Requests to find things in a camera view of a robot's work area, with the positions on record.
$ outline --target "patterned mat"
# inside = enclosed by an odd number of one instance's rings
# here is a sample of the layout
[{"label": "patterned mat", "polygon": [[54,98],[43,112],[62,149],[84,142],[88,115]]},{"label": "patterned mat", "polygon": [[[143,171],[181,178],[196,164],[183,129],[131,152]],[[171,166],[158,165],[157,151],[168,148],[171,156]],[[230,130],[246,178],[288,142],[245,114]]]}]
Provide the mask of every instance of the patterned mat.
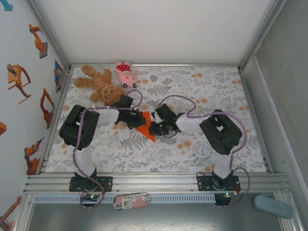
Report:
[{"label": "patterned mat", "polygon": [[[96,68],[103,72],[105,67]],[[115,67],[112,83],[120,85]],[[245,99],[242,83],[236,67],[158,67],[138,66],[138,87],[143,94],[142,111],[154,111],[163,98],[171,94],[186,96],[197,103],[194,115],[221,109],[240,118],[248,132],[247,145],[238,152],[233,167],[242,166],[251,172],[264,172],[262,155]],[[78,77],[87,77],[80,67],[73,72],[63,106],[57,134],[53,141],[47,172],[74,172],[73,147],[68,147],[59,137],[59,129],[75,104],[84,107],[102,106],[89,100],[94,90],[78,89],[73,82]],[[137,103],[138,93],[130,95]],[[192,108],[189,101],[171,98],[166,104],[177,114]],[[98,172],[197,172],[212,171],[217,153],[205,162],[195,159],[193,149],[198,142],[208,143],[205,135],[197,132],[182,132],[167,139],[158,137],[153,142],[135,129],[129,130],[119,124],[100,124],[90,145],[91,155]]]}]

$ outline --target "pink stuffed pig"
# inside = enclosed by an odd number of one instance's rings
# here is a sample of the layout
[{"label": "pink stuffed pig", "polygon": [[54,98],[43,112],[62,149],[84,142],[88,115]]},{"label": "pink stuffed pig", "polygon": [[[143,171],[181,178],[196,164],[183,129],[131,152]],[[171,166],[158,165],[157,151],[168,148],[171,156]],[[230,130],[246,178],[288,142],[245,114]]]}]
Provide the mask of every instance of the pink stuffed pig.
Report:
[{"label": "pink stuffed pig", "polygon": [[137,71],[130,70],[129,62],[122,63],[121,61],[118,61],[115,64],[116,64],[115,71],[119,74],[118,78],[122,86],[124,88],[128,88],[128,87],[136,88],[137,87],[137,84],[136,84]]}]

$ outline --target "teddy bear head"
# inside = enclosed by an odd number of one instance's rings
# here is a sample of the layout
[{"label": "teddy bear head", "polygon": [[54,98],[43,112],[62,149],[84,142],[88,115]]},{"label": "teddy bear head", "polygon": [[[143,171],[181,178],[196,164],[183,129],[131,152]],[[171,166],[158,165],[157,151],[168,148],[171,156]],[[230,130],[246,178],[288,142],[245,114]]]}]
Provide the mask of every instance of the teddy bear head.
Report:
[{"label": "teddy bear head", "polygon": [[120,101],[121,95],[125,95],[126,92],[123,88],[120,88],[113,84],[108,84],[102,89],[102,100],[105,106],[113,106]]}]

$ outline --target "clock face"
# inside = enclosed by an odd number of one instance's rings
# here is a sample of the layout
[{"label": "clock face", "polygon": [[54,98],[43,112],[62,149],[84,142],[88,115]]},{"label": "clock face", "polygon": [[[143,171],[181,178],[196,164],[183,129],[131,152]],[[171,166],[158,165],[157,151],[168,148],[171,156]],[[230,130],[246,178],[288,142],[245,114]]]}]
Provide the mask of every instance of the clock face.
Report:
[{"label": "clock face", "polygon": [[206,143],[198,143],[194,148],[194,152],[197,157],[202,159],[208,158],[211,154],[210,147]]}]

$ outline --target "white clock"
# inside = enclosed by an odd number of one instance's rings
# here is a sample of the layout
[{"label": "white clock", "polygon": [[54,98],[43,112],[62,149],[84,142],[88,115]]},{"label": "white clock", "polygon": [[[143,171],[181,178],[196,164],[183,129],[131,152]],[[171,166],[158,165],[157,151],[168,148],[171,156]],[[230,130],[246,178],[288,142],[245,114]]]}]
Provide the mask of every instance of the white clock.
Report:
[{"label": "white clock", "polygon": [[197,143],[194,148],[194,154],[199,160],[205,161],[211,155],[211,149],[206,143]]}]

